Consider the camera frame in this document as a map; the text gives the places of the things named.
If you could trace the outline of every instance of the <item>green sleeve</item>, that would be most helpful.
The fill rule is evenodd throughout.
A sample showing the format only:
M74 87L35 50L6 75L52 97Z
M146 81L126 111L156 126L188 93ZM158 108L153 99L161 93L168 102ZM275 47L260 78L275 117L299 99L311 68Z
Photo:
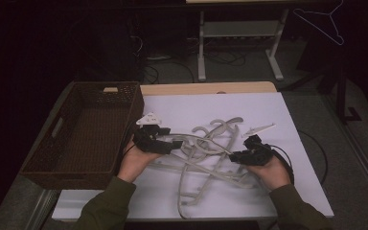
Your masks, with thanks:
M135 189L134 184L113 177L106 190L85 204L73 229L124 229Z
M332 229L329 220L304 202L293 185L272 191L270 198L277 210L280 229Z

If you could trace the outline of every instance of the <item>wire hanger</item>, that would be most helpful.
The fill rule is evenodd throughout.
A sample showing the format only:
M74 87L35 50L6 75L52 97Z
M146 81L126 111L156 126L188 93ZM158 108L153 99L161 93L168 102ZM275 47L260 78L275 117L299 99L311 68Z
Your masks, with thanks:
M318 31L320 31L322 34L326 35L329 39L331 39L333 42L335 42L338 45L343 45L343 43L345 42L343 37L341 35L339 35L339 30L337 29L335 23L334 23L334 19L333 19L333 14L334 12L340 8L343 5L343 0L341 0L341 3L335 7L335 9L333 9L333 11L331 12L316 12L316 11L303 11L301 9L294 9L294 14L297 15L298 17L300 17L301 19L303 19L304 21L308 22L309 24L311 24L315 29L317 29ZM324 15L324 16L328 16L333 24L333 28L336 32L336 38L333 38L331 35L327 34L323 29L319 28L317 25L315 25L314 23L310 22L307 18L304 17L304 14L306 13L311 13L311 14L319 14L319 15Z

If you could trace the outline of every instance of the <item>person's right arm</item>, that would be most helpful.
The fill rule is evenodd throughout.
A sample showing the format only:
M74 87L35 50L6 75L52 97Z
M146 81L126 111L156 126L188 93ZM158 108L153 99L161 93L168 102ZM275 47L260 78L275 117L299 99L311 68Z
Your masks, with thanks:
M300 197L281 161L273 158L264 166L247 166L271 190L278 225L282 230L333 229L330 221Z

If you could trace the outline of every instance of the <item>background desk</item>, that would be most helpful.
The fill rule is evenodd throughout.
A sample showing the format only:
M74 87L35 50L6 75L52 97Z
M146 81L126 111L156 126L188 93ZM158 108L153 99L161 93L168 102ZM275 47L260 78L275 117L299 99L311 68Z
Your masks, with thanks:
M225 91L225 83L205 85L215 87L215 91ZM243 117L239 125L241 133L251 127L261 127L275 123L277 126L260 135L264 143L281 147L285 150L294 167L296 188L301 197L317 208L325 216L332 216L328 200L322 191L311 163L301 144L300 138L292 122L288 109L280 93L267 88L270 93L237 93L237 94L194 94L187 95L145 96L145 113L154 112L163 121L163 127L171 127L172 132L191 133L196 126L208 126L214 119L229 120ZM244 140L235 141L232 150L242 150ZM180 165L169 156L159 159L167 164ZM222 164L221 169L233 171L238 166L229 161ZM129 219L139 220L180 220L177 212L177 189L179 172L147 167L135 181L137 190L129 204ZM200 180L191 177L188 185L200 186ZM255 177L250 176L248 182L255 184L252 189L240 189L219 179L214 179L208 192L197 206L186 207L184 213L191 219L261 219L275 217L276 211L271 204L267 191L263 189ZM75 220L80 216L82 206L100 191L62 191L53 219Z

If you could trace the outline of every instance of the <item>hand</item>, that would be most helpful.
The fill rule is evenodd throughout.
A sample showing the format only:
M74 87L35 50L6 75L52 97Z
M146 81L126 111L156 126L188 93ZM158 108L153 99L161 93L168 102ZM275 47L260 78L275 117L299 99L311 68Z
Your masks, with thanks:
M134 145L133 138L130 138L129 143L127 143L124 154L117 176L129 183L132 183L151 161L162 156L162 154L141 151Z
M286 168L276 156L273 156L264 166L246 166L246 168L260 177L270 190L291 183Z

